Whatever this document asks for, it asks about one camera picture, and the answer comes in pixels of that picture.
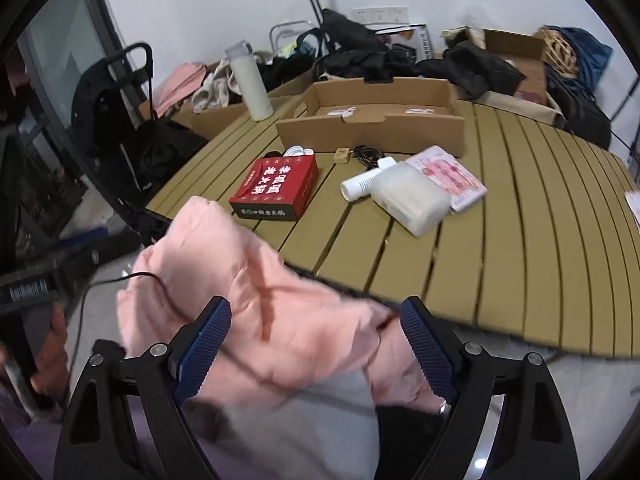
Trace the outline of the person's left hand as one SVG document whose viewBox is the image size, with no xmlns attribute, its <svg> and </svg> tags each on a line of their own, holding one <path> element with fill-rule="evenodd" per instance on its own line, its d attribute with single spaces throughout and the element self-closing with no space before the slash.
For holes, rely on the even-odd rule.
<svg viewBox="0 0 640 480">
<path fill-rule="evenodd" d="M 62 306 L 54 304 L 50 328 L 35 357 L 37 370 L 30 378 L 36 393 L 60 400 L 70 381 L 67 369 L 67 328 Z"/>
</svg>

